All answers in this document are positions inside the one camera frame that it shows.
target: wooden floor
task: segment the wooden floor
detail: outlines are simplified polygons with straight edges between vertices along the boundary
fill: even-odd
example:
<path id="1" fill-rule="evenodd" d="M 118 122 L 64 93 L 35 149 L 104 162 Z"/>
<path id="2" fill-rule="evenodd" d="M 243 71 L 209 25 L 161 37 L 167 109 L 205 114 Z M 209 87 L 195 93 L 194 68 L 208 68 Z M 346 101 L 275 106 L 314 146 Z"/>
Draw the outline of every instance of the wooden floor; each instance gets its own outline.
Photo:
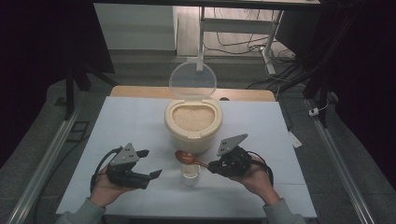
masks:
<path id="1" fill-rule="evenodd" d="M 177 56 L 196 56 L 199 43 L 199 7 L 177 7 Z M 238 20 L 271 21 L 276 11 L 206 7 L 206 18 L 223 18 Z M 252 46 L 266 43 L 267 35 L 229 34 L 205 32 L 204 55 L 206 57 L 261 57 L 257 49 L 249 52 Z M 275 42 L 272 46 L 274 52 L 286 49 L 282 44 Z"/>

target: spoon bowl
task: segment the spoon bowl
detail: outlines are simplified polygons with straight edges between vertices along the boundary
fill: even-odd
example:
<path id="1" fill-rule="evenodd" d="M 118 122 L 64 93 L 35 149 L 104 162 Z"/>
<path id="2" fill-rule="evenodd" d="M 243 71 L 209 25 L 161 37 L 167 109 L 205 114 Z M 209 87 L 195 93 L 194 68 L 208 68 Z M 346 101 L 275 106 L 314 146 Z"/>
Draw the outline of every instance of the spoon bowl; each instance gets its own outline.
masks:
<path id="1" fill-rule="evenodd" d="M 205 168 L 208 167 L 207 164 L 205 164 L 201 161 L 198 161 L 192 153 L 187 152 L 187 151 L 178 150 L 175 152 L 175 157 L 178 161 L 180 161 L 181 163 L 183 163 L 185 165 L 198 164 L 198 165 L 204 166 Z"/>

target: gray sleeve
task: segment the gray sleeve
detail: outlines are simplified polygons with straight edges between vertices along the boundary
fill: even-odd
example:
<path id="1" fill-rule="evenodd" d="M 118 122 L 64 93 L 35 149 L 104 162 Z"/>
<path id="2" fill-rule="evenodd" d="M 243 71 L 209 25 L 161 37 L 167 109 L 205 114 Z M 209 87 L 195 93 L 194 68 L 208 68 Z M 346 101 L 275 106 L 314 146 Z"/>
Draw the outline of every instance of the gray sleeve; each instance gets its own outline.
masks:
<path id="1" fill-rule="evenodd" d="M 96 206 L 88 198 L 75 214 L 63 213 L 55 224 L 98 223 L 106 209 Z"/>
<path id="2" fill-rule="evenodd" d="M 272 206 L 263 206 L 265 215 L 267 215 L 268 223 L 271 224 L 305 224 L 304 218 L 300 215 L 294 215 L 285 199 Z"/>

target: hand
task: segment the hand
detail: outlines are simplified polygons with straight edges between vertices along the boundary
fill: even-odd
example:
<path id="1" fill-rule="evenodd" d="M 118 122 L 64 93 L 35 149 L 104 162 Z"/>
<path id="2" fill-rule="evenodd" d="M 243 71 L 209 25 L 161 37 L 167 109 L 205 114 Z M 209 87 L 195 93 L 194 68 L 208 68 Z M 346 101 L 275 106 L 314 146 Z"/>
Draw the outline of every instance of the hand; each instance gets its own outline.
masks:
<path id="1" fill-rule="evenodd" d="M 96 178 L 96 184 L 93 187 L 90 200 L 99 207 L 106 207 L 114 203 L 119 196 L 127 191 L 134 190 L 131 188 L 119 187 L 108 180 L 106 175 L 107 166 L 99 171 Z"/>
<path id="2" fill-rule="evenodd" d="M 255 156 L 252 156 L 252 159 L 262 161 Z M 257 194 L 266 205 L 274 205 L 280 201 L 279 195 L 271 185 L 267 172 L 259 165 L 251 164 L 245 175 L 232 176 L 230 179 L 243 184 L 248 191 Z"/>

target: person's left hand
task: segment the person's left hand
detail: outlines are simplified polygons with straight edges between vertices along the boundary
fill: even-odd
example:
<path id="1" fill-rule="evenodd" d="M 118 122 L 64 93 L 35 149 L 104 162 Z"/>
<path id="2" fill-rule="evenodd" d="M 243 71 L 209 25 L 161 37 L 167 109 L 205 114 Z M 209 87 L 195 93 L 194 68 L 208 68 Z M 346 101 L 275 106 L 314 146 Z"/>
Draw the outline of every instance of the person's left hand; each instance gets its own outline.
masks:
<path id="1" fill-rule="evenodd" d="M 99 171 L 90 197 L 90 201 L 99 207 L 106 207 L 114 203 L 121 194 L 134 190 L 112 184 L 107 178 L 106 169 L 107 166 Z"/>

